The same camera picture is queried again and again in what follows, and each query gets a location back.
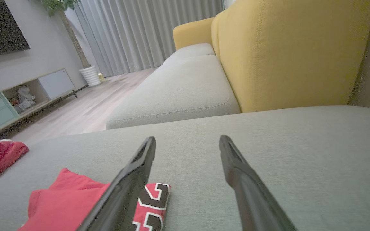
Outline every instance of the sofa armrest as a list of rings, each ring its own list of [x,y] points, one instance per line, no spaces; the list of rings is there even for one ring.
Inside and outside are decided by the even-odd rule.
[[[209,43],[212,45],[211,24],[213,18],[203,19],[179,25],[173,29],[173,39],[176,49],[198,44]]]

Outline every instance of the light wood flooring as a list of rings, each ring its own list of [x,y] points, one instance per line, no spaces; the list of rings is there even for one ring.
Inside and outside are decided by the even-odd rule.
[[[31,145],[59,136],[105,130],[111,112],[156,68],[108,77],[93,88],[77,93],[23,120],[0,138]]]

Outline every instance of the white cabinet door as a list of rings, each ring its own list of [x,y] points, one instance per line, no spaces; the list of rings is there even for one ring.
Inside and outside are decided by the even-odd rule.
[[[75,89],[65,69],[38,78],[50,100]]]

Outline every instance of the tv stand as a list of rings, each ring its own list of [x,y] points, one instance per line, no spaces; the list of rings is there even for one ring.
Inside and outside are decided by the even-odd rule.
[[[30,94],[35,96],[36,103],[25,111],[17,112],[9,102],[12,98],[18,98],[18,89],[26,86],[30,89]],[[21,120],[29,117],[44,107],[53,104],[59,100],[74,95],[75,87],[65,69],[38,77],[28,82],[16,85],[12,88],[0,92],[0,132],[9,127],[16,127]]]

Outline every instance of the gray sofa cushion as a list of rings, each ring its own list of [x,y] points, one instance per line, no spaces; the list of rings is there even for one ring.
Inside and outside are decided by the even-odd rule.
[[[110,115],[107,129],[239,113],[216,56],[163,65]]]
[[[173,53],[170,57],[168,57],[163,62],[163,64],[164,65],[175,64],[185,58],[202,56],[202,55],[215,55],[215,52],[213,51],[211,44],[200,43],[200,44],[194,44],[194,45],[190,45],[187,47],[183,47],[175,51],[175,53]]]
[[[229,135],[299,230],[370,230],[370,109],[293,108],[66,136],[30,146],[0,177],[0,231],[27,220],[32,190],[62,168],[108,183],[147,136],[149,182],[172,186],[165,231],[242,230],[225,181],[219,137]]]

